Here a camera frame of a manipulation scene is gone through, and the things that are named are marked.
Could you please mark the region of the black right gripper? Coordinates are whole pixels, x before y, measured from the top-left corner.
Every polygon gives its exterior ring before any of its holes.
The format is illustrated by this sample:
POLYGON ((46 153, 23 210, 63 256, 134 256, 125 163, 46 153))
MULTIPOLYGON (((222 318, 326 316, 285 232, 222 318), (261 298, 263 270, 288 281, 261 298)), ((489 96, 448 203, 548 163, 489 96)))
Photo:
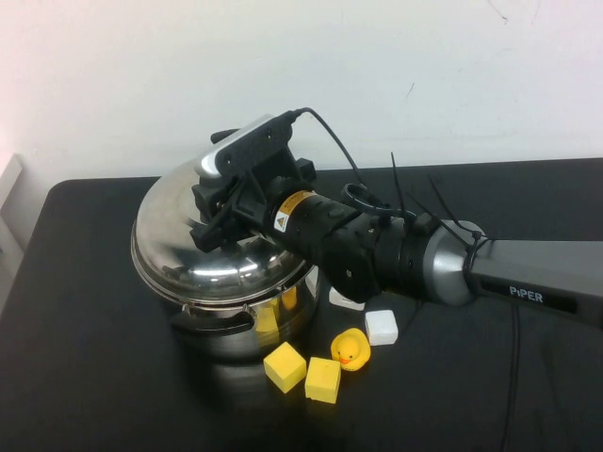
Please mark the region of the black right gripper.
MULTIPOLYGON (((266 158, 255 163, 224 158, 220 173, 238 182, 232 216, 251 233, 285 233, 294 212, 315 196, 315 166, 305 158, 266 158)), ((226 184, 199 181, 191 191, 200 213, 215 215, 226 197, 226 184)), ((233 225, 231 219, 199 223, 189 234, 198 250, 210 252, 234 242, 233 225)))

